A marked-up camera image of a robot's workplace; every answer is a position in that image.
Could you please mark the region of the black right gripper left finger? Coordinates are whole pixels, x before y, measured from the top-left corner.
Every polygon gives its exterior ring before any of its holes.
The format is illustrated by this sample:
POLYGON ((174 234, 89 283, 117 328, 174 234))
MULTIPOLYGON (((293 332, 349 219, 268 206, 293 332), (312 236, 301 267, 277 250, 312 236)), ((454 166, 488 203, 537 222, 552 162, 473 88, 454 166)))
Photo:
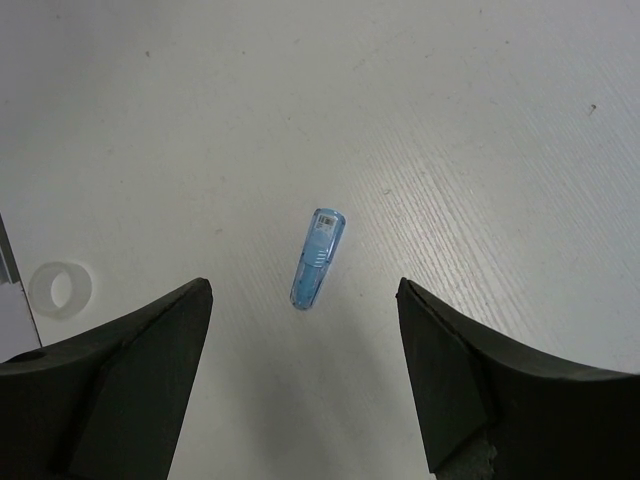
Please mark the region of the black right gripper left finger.
POLYGON ((2 478, 167 478, 212 305, 197 278, 3 362, 2 478))

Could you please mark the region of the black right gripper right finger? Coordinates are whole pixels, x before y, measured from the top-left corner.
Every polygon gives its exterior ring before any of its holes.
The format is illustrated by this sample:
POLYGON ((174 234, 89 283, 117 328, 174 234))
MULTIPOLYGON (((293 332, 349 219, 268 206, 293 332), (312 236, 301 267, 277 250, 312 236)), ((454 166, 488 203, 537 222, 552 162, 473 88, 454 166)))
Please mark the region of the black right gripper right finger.
POLYGON ((635 479, 639 378, 541 352, 402 279, 399 327, 438 479, 635 479))

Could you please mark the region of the clear tape roll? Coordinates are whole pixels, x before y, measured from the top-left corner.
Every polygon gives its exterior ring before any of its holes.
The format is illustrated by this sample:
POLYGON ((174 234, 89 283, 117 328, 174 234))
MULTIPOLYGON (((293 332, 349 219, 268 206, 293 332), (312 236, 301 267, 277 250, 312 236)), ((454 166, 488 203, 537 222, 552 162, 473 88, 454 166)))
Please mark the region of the clear tape roll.
POLYGON ((32 275, 28 298, 32 310, 56 320, 69 319, 80 313, 93 293, 91 275, 73 262, 49 262, 32 275))

